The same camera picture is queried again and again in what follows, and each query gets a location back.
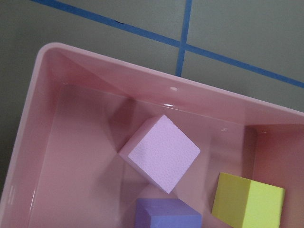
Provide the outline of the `pink foam block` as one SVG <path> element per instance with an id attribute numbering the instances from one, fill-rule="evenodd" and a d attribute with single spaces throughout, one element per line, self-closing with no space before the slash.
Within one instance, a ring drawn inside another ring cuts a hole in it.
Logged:
<path id="1" fill-rule="evenodd" d="M 119 151 L 127 163 L 168 194 L 199 153 L 199 147 L 165 115 L 146 120 Z"/>

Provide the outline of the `purple foam block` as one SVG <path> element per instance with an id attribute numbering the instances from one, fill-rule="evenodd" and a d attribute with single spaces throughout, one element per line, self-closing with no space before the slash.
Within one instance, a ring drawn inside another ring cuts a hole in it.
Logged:
<path id="1" fill-rule="evenodd" d="M 136 228 L 200 228 L 202 215 L 180 199 L 136 201 Z"/>

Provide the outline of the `pink plastic bin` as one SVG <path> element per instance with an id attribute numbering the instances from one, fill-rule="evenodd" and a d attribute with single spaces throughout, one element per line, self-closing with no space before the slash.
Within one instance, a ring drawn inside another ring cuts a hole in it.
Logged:
<path id="1" fill-rule="evenodd" d="M 165 115 L 200 149 L 171 193 L 119 151 Z M 38 53 L 1 202 L 3 228 L 135 228 L 136 201 L 180 199 L 201 228 L 220 173 L 285 189 L 279 228 L 304 225 L 304 115 L 61 43 Z"/>

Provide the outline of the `yellow foam block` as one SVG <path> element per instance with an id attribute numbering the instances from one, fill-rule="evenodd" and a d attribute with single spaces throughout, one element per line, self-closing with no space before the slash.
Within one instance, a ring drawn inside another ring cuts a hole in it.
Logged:
<path id="1" fill-rule="evenodd" d="M 211 214 L 233 228 L 280 227 L 285 189 L 220 173 Z"/>

